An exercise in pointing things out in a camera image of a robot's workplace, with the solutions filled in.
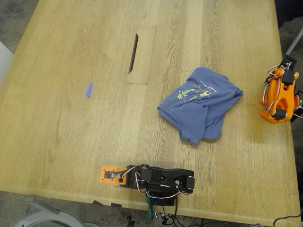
cartoon print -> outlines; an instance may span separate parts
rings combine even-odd
[[[198,98],[197,96],[193,96],[190,100],[195,100],[196,98]]]
[[[199,94],[200,95],[200,98],[202,98],[202,97],[204,97],[204,96],[208,96],[209,98],[211,98],[210,97],[210,95],[212,94],[211,92],[209,92],[209,91],[204,91],[203,93],[201,93],[201,94]]]
[[[196,87],[195,89],[194,89],[194,88],[192,88],[192,89],[187,89],[187,90],[182,89],[181,91],[179,91],[180,93],[177,94],[177,98],[178,98],[178,99],[183,99],[183,100],[184,100],[184,103],[185,103],[186,101],[199,101],[199,100],[201,100],[201,99],[202,99],[203,97],[205,97],[205,96],[211,98],[210,95],[211,95],[212,93],[211,93],[209,90],[208,90],[208,91],[203,90],[203,89],[201,88],[201,84],[199,84],[199,85],[193,84],[193,85]],[[194,91],[194,93],[199,93],[199,92],[201,92],[201,93],[200,93],[198,96],[197,96],[197,95],[194,95],[194,96],[192,96],[190,99],[185,100],[185,97],[187,97],[188,94],[189,94],[190,92],[192,92],[192,91]]]
[[[194,85],[195,87],[197,87],[197,88],[195,89],[195,93],[198,93],[198,92],[202,91],[201,84],[199,84],[199,85],[193,84],[193,85]]]
[[[184,99],[184,97],[185,97],[185,96],[188,96],[188,93],[191,92],[191,91],[195,91],[195,90],[194,90],[194,89],[188,89],[188,90],[184,90],[184,89],[183,89],[183,90],[180,91],[181,93],[179,93],[179,94],[177,95],[177,98],[178,98],[178,99]]]

folded blue t-shirt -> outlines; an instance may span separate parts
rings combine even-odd
[[[243,96],[243,91],[214,71],[199,67],[185,84],[158,106],[159,114],[178,128],[180,138],[196,145],[202,138],[221,136],[225,113]]]

wooden table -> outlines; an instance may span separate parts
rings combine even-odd
[[[99,182],[101,165],[145,163],[195,172],[180,215],[297,215],[290,123],[259,115],[280,60],[273,0],[40,0],[0,88],[0,190],[146,210],[144,194]],[[157,106],[201,65],[244,96],[222,137],[191,146]]]

white wall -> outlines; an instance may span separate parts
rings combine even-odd
[[[11,59],[13,58],[12,52],[8,50],[1,42],[0,42],[0,84],[2,79],[4,78],[5,72],[9,67]]]

small blue object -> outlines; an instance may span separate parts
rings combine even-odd
[[[86,91],[86,93],[85,93],[86,98],[89,98],[89,97],[90,97],[92,88],[93,88],[93,83],[90,83],[90,84],[89,84],[89,87],[87,88],[87,91]]]

